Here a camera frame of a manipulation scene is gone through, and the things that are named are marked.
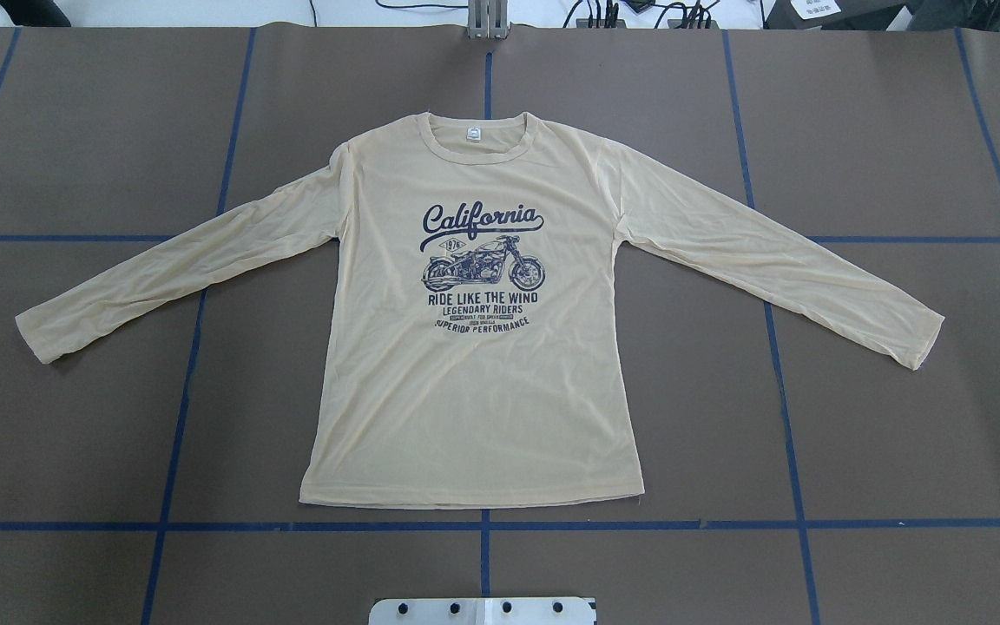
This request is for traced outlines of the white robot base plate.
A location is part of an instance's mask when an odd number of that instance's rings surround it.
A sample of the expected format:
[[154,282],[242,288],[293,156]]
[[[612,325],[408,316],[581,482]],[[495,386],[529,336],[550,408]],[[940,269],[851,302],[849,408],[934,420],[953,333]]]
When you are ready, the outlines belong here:
[[594,598],[389,598],[370,609],[369,624],[596,624]]

